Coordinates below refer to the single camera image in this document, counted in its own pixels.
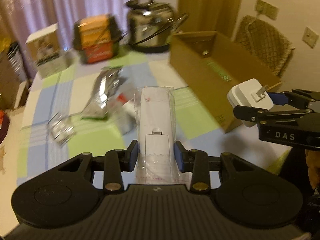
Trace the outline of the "person right hand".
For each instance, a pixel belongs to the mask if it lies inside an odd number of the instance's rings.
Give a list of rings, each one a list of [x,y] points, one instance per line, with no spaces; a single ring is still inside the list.
[[[311,187],[316,189],[319,187],[320,176],[320,153],[318,151],[305,150],[306,164],[308,166],[308,176]]]

